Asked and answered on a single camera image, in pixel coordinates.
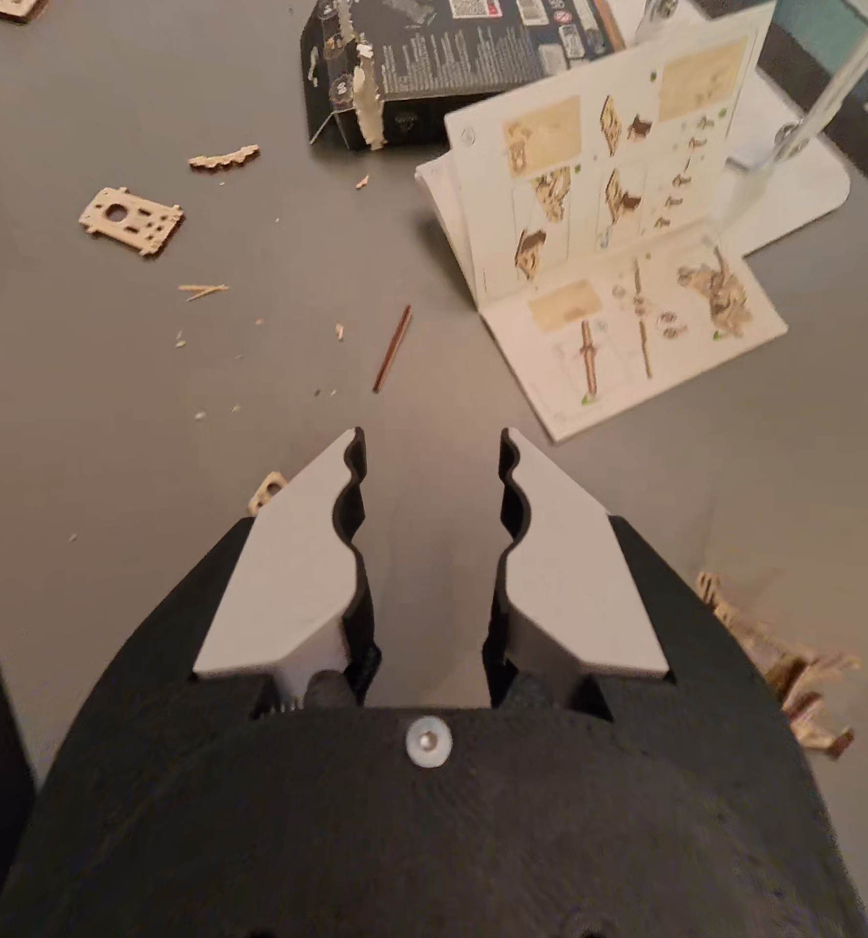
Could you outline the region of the wooden model assembly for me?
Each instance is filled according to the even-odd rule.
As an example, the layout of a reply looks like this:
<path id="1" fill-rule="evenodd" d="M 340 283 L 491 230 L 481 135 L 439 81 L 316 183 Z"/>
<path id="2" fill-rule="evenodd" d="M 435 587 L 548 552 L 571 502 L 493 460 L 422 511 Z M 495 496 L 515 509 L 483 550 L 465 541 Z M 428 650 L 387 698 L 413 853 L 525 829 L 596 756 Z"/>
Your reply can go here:
<path id="1" fill-rule="evenodd" d="M 859 671 L 860 657 L 847 652 L 821 653 L 780 638 L 769 624 L 728 601 L 715 573 L 698 572 L 696 593 L 760 673 L 796 741 L 807 752 L 837 761 L 854 742 L 855 733 L 849 725 L 829 721 L 824 685 Z"/>

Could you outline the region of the rectangular wooden plate with holes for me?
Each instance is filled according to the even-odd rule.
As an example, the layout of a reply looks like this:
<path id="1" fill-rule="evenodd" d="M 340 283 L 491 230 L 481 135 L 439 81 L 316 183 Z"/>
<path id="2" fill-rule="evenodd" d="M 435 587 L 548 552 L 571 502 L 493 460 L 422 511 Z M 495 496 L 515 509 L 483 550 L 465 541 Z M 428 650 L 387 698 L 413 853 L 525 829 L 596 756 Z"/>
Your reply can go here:
<path id="1" fill-rule="evenodd" d="M 180 205 L 164 205 L 106 187 L 82 211 L 78 223 L 92 236 L 109 238 L 141 257 L 159 253 L 184 219 Z"/>

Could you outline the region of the dark wooden stick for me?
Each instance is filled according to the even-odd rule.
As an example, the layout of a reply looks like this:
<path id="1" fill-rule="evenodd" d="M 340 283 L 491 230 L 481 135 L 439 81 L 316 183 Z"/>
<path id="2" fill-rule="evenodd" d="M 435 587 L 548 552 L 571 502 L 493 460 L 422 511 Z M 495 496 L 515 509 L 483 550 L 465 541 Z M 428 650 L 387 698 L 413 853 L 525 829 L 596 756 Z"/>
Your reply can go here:
<path id="1" fill-rule="evenodd" d="M 408 304 L 403 310 L 399 318 L 397 326 L 393 332 L 391 341 L 389 342 L 386 352 L 384 354 L 384 357 L 381 361 L 381 367 L 372 385 L 373 394 L 379 394 L 381 390 L 383 389 L 386 383 L 386 380 L 388 378 L 388 375 L 392 369 L 393 360 L 400 346 L 403 343 L 405 334 L 407 333 L 407 330 L 411 324 L 411 321 L 412 321 L 412 305 Z"/>

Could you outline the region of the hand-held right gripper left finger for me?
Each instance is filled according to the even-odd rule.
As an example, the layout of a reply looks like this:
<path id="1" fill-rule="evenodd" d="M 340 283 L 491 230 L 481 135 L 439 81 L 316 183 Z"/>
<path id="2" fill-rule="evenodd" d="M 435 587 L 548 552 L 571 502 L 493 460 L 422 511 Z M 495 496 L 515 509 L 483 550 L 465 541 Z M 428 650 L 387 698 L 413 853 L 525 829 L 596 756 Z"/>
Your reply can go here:
<path id="1" fill-rule="evenodd" d="M 358 705 L 381 665 L 365 560 L 364 431 L 345 430 L 254 517 L 193 664 L 200 679 L 265 675 L 284 705 L 342 674 Z"/>

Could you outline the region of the white stand with clear bar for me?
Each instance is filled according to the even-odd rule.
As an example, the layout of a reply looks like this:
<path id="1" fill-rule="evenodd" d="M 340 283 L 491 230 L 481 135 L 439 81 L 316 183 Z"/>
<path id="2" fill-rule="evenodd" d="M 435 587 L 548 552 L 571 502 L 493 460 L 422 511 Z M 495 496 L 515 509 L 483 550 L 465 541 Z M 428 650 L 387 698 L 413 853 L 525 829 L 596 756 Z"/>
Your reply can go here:
<path id="1" fill-rule="evenodd" d="M 720 196 L 729 240 L 755 252 L 868 181 L 868 2 L 777 2 L 734 124 Z"/>

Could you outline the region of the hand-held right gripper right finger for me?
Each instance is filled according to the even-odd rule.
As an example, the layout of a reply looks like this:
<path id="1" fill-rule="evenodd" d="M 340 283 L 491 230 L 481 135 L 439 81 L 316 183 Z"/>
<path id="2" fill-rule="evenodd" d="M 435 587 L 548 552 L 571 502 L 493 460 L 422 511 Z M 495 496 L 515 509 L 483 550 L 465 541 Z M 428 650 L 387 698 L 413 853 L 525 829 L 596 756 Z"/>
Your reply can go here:
<path id="1" fill-rule="evenodd" d="M 489 701 L 523 675 L 552 704 L 605 710 L 602 677 L 658 682 L 671 667 L 611 515 L 521 431 L 499 438 L 499 556 L 482 648 Z"/>

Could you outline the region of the small wooden part with holes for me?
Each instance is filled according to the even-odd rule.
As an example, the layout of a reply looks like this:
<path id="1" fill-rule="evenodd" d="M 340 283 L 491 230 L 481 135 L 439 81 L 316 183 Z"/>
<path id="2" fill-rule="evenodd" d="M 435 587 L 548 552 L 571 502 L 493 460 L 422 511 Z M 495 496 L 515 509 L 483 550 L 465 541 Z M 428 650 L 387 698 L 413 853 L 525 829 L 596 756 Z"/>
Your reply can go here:
<path id="1" fill-rule="evenodd" d="M 287 479 L 278 471 L 270 472 L 264 477 L 248 502 L 248 515 L 256 517 L 274 497 L 287 487 Z"/>

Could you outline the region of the instruction booklet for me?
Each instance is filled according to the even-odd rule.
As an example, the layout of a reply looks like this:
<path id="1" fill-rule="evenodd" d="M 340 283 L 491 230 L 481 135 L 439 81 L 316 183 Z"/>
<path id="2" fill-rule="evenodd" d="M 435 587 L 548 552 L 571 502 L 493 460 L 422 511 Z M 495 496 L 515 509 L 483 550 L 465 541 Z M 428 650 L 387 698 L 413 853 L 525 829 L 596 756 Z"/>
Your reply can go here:
<path id="1" fill-rule="evenodd" d="M 716 209 L 774 9 L 678 26 L 452 112 L 449 150 L 416 168 L 553 442 L 787 333 Z"/>

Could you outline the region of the black cardboard box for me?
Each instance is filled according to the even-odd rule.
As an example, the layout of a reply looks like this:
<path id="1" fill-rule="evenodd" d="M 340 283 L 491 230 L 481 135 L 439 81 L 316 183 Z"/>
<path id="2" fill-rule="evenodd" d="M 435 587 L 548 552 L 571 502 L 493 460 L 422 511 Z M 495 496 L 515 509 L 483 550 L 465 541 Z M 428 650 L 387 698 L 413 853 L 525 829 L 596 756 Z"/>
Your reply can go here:
<path id="1" fill-rule="evenodd" d="M 300 40 L 311 144 L 446 138 L 446 114 L 623 50 L 611 2 L 321 1 Z"/>

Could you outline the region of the toothed wooden strip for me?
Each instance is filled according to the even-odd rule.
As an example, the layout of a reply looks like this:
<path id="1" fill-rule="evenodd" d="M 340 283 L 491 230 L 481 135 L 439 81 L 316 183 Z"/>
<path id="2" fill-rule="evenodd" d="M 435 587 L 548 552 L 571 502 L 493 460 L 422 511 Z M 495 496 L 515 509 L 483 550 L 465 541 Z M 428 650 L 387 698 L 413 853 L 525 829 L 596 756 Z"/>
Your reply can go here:
<path id="1" fill-rule="evenodd" d="M 226 154 L 213 156 L 195 156 L 189 158 L 187 165 L 193 171 L 218 172 L 240 167 L 260 155 L 258 145 L 246 145 Z"/>

